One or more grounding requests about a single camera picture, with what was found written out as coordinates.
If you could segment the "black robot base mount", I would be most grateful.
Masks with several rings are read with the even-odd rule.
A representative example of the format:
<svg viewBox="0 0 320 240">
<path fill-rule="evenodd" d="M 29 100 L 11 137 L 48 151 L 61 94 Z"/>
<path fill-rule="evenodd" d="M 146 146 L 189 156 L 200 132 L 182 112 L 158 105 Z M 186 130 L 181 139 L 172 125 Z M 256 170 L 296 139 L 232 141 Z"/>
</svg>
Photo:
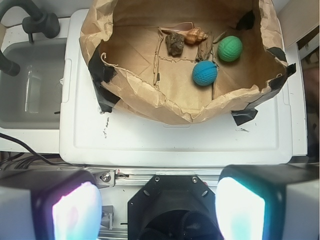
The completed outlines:
<svg viewBox="0 0 320 240">
<path fill-rule="evenodd" d="M 196 175 L 154 175 L 127 203 L 130 240 L 222 240 L 216 195 Z"/>
</svg>

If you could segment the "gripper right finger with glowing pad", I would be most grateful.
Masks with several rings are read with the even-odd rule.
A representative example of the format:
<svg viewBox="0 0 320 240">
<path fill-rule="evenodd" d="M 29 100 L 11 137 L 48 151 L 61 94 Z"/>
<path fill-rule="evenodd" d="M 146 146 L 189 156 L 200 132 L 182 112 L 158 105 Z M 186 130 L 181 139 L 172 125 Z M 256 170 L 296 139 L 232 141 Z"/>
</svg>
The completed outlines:
<svg viewBox="0 0 320 240">
<path fill-rule="evenodd" d="M 225 240 L 318 240 L 318 164 L 228 165 L 215 211 Z"/>
</svg>

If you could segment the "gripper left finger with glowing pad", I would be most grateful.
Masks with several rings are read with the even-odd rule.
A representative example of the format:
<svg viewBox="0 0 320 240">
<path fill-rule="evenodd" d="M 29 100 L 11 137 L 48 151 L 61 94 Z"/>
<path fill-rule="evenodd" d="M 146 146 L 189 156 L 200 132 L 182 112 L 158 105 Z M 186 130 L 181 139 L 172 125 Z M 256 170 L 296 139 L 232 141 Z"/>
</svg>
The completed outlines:
<svg viewBox="0 0 320 240">
<path fill-rule="evenodd" d="M 102 197 L 87 170 L 0 173 L 2 240 L 96 240 Z"/>
</svg>

